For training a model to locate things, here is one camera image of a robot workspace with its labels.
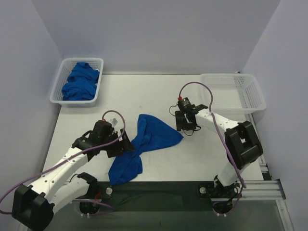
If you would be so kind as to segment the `blue towel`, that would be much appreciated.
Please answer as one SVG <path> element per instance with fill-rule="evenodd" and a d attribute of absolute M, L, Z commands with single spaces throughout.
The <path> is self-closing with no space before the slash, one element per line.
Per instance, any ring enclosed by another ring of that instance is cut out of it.
<path fill-rule="evenodd" d="M 169 148 L 179 144 L 183 136 L 174 128 L 153 115 L 140 114 L 137 135 L 131 141 L 134 151 L 117 156 L 108 172 L 111 185 L 124 184 L 143 172 L 141 154 Z"/>

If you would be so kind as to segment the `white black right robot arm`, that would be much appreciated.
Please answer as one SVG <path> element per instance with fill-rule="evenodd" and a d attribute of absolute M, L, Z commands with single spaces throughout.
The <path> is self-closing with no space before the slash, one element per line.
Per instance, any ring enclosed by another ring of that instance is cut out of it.
<path fill-rule="evenodd" d="M 249 121 L 238 122 L 209 110 L 205 105 L 178 106 L 175 111 L 177 131 L 206 128 L 218 134 L 226 150 L 227 163 L 214 178 L 215 190 L 234 186 L 237 181 L 246 188 L 242 172 L 261 155 L 263 148 L 254 126 Z"/>

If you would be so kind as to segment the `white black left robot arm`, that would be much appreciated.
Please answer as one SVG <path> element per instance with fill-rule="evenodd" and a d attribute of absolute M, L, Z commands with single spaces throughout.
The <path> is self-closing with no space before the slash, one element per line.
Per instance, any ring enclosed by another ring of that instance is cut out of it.
<path fill-rule="evenodd" d="M 97 121 L 93 130 L 77 138 L 51 169 L 42 172 L 41 177 L 28 186 L 17 187 L 12 217 L 33 231 L 45 230 L 61 208 L 86 195 L 97 182 L 90 174 L 81 173 L 68 183 L 70 176 L 101 151 L 115 157 L 133 149 L 125 128 L 116 132 L 112 123 Z"/>

